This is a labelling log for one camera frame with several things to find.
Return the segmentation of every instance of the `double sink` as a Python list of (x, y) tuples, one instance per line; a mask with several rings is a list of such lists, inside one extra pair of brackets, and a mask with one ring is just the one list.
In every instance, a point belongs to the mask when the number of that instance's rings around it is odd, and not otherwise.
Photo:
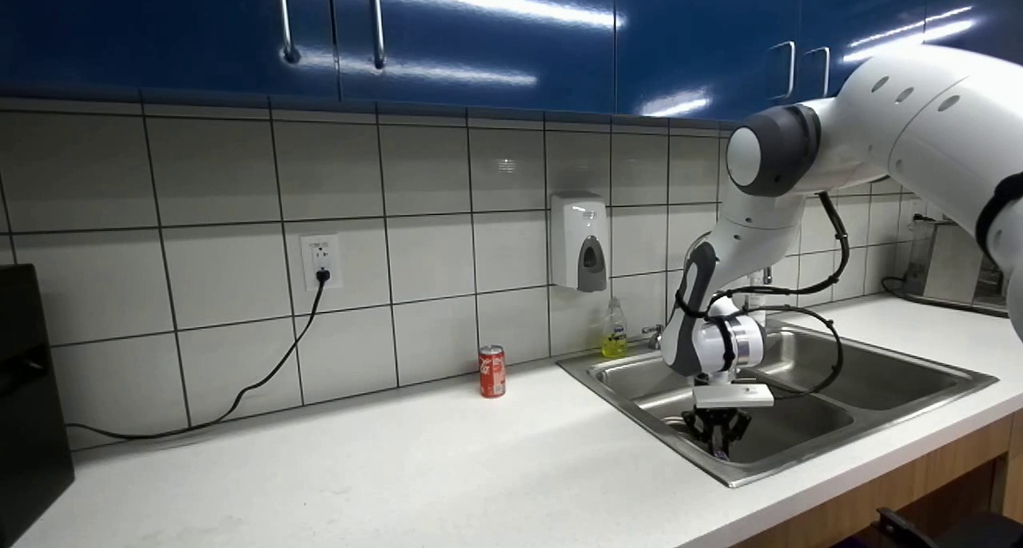
[[(763, 361), (740, 371), (736, 381), (762, 381), (779, 397), (814, 386), (835, 365), (835, 340), (830, 334), (786, 323), (768, 323), (767, 331)], [(559, 364), (730, 488), (774, 474), (997, 381), (987, 374), (862, 341), (843, 339), (842, 347), (841, 373), (820, 393), (747, 409), (749, 428), (732, 444), (727, 460), (711, 456), (706, 445), (677, 423), (664, 421), (693, 410), (693, 384), (665, 365), (660, 352), (615, 361), (575, 356)]]

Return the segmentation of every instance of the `soap dispenser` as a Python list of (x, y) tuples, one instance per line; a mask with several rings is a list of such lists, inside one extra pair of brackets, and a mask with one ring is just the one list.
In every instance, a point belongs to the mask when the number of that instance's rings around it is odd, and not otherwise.
[(608, 286), (608, 216), (594, 192), (550, 195), (550, 274), (553, 283), (596, 292)]

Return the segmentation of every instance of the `yellow dish soap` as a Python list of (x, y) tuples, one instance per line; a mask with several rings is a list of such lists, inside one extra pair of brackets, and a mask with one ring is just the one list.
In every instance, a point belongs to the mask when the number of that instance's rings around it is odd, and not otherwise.
[(611, 296), (608, 314), (604, 316), (604, 336), (601, 337), (601, 354), (606, 359), (620, 359), (628, 351), (628, 323), (618, 298)]

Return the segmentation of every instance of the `coca-cola can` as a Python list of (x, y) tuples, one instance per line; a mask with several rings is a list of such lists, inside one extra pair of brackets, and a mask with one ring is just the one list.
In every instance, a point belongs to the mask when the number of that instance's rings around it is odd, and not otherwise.
[(480, 347), (480, 394), (487, 399), (504, 396), (503, 347)]

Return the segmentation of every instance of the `blue cabinet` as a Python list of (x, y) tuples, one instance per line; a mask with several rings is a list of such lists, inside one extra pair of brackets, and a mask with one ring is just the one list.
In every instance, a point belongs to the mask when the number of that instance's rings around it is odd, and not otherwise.
[(614, 0), (333, 0), (342, 97), (614, 111)]
[(926, 39), (1023, 64), (1023, 0), (928, 0)]
[(927, 0), (802, 0), (796, 100), (830, 97), (885, 46), (923, 42)]
[(799, 0), (617, 0), (620, 113), (745, 119), (792, 97)]
[(337, 99), (330, 3), (0, 0), (0, 86)]

